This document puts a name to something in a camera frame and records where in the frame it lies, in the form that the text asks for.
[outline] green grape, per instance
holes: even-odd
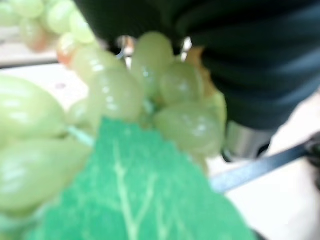
[[[75,39],[71,32],[62,35],[56,45],[56,55],[59,63],[69,66],[76,51],[81,47],[82,44]]]
[[[225,96],[218,90],[205,99],[203,99],[202,104],[213,114],[216,115],[219,120],[221,129],[225,129],[227,121],[227,104]]]
[[[70,28],[74,37],[83,44],[90,44],[95,41],[95,35],[84,16],[75,11],[70,17]]]
[[[47,47],[47,33],[38,21],[24,18],[21,20],[19,28],[21,39],[29,49],[41,52]]]
[[[159,79],[174,61],[170,41],[158,32],[144,34],[134,49],[131,73],[140,82],[148,98],[159,95]]]
[[[87,100],[82,99],[76,102],[66,116],[67,122],[70,125],[75,125],[77,127],[85,126],[88,123],[88,109]]]
[[[111,52],[89,45],[75,53],[71,60],[71,68],[81,80],[89,84],[99,72],[113,68],[125,69],[126,66]]]
[[[97,129],[102,116],[136,121],[143,107],[143,91],[125,68],[101,72],[89,88],[88,116]]]
[[[0,133],[10,139],[57,137],[65,113],[46,91],[21,78],[0,74]]]
[[[138,124],[143,129],[152,129],[154,127],[153,124],[153,116],[155,113],[155,106],[149,100],[144,100],[143,108],[139,115]]]
[[[70,31],[69,19],[76,5],[73,1],[58,1],[47,15],[47,23],[56,34],[64,34]]]
[[[44,11],[42,0],[9,0],[17,14],[24,18],[35,19]]]
[[[69,0],[46,0],[45,1],[45,6],[44,6],[44,10],[39,18],[39,21],[42,25],[42,27],[49,33],[54,33],[52,31],[52,29],[49,26],[49,13],[51,11],[51,9],[55,6],[55,4],[57,4],[58,2],[61,1],[69,1]]]
[[[83,168],[90,149],[74,140],[29,139],[0,151],[0,209],[50,201]]]
[[[162,75],[160,92],[167,105],[198,101],[204,95],[204,85],[198,70],[185,62],[175,62]]]
[[[18,25],[20,21],[19,15],[7,2],[0,2],[0,27],[11,27]]]
[[[213,157],[221,150],[223,132],[219,120],[200,103],[169,106],[155,115],[154,124],[164,138],[192,155]]]

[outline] green leaf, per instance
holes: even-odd
[[[155,131],[103,120],[85,170],[28,240],[253,240],[233,205]]]

